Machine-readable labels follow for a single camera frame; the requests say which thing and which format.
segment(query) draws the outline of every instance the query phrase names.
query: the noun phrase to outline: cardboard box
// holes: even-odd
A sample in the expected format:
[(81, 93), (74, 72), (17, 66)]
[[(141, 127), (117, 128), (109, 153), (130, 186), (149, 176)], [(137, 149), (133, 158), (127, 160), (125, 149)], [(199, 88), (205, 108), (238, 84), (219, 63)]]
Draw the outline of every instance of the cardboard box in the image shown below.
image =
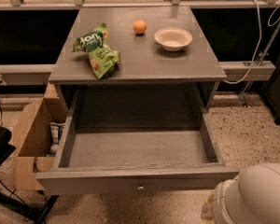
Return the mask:
[(37, 189), (44, 187), (35, 179), (38, 172), (47, 172), (54, 157), (45, 157), (51, 146), (51, 122), (65, 122), (66, 113), (61, 112), (60, 101), (54, 96), (28, 104), (21, 112), (13, 130), (12, 145), (16, 147), (15, 189)]

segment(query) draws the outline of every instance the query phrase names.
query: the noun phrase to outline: gray cabinet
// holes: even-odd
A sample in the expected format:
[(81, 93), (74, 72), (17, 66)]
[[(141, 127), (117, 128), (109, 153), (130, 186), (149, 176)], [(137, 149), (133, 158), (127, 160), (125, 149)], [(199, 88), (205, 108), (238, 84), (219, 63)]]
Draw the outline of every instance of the gray cabinet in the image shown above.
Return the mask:
[[(139, 18), (145, 35), (133, 33)], [(122, 53), (115, 73), (97, 80), (88, 57), (68, 50), (102, 21)], [(153, 35), (166, 26), (190, 31), (191, 46), (163, 50)], [(189, 7), (82, 8), (49, 78), (68, 113), (53, 167), (37, 180), (60, 195), (213, 189), (234, 178), (207, 114), (225, 77)]]

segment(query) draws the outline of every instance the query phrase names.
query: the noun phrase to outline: white bowl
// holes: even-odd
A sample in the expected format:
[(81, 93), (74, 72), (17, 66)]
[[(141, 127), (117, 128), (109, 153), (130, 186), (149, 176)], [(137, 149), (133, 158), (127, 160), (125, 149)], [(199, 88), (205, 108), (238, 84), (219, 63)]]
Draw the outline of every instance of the white bowl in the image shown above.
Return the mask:
[(179, 51), (193, 40), (191, 33), (176, 27), (166, 27), (155, 33), (155, 40), (168, 51)]

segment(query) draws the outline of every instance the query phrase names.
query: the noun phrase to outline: speckled floor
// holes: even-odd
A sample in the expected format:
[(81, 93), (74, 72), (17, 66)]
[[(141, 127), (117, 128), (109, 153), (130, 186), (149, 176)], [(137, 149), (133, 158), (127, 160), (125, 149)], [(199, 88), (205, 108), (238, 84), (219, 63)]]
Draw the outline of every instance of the speckled floor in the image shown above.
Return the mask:
[[(280, 162), (280, 126), (271, 109), (256, 93), (242, 107), (234, 93), (217, 95), (209, 111), (214, 136), (228, 166), (240, 170), (260, 162)], [(3, 123), (12, 131), (24, 103), (4, 105)], [(0, 167), (0, 178), (13, 190), (14, 159)], [(0, 185), (0, 191), (7, 194)], [(138, 194), (61, 196), (46, 221), (58, 223), (162, 223), (199, 224), (203, 202), (211, 190)], [(17, 191), (28, 204), (41, 206), (35, 191)], [(0, 206), (1, 223), (26, 223)]]

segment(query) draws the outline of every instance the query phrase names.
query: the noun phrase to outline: white cable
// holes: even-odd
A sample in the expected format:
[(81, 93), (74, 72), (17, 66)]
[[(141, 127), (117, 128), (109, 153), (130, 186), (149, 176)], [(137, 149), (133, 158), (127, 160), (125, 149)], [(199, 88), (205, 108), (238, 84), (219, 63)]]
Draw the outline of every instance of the white cable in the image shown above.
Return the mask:
[(273, 16), (273, 14), (276, 12), (276, 10), (280, 8), (280, 4), (278, 5), (278, 7), (272, 12), (270, 18), (268, 19), (268, 26), (275, 26), (279, 21), (280, 21), (280, 17), (277, 19), (277, 21), (275, 21), (273, 24), (271, 24), (271, 18)]
[(223, 82), (227, 83), (227, 84), (231, 84), (231, 85), (235, 85), (235, 84), (238, 84), (240, 82), (242, 82), (249, 74), (250, 70), (251, 70), (251, 66), (253, 65), (253, 62), (254, 62), (254, 59), (255, 59), (255, 56), (256, 56), (256, 53), (258, 52), (259, 50), (259, 44), (260, 44), (260, 41), (262, 39), (262, 30), (261, 30), (261, 22), (260, 22), (260, 10), (259, 10), (259, 3), (258, 3), (258, 0), (252, 0), (255, 4), (256, 4), (256, 7), (257, 7), (257, 11), (258, 11), (258, 20), (259, 20), (259, 42), (254, 50), (254, 54), (253, 54), (253, 57), (252, 57), (252, 63), (250, 64), (249, 68), (247, 69), (245, 75), (237, 80), (237, 81), (228, 81), (228, 80), (223, 80)]

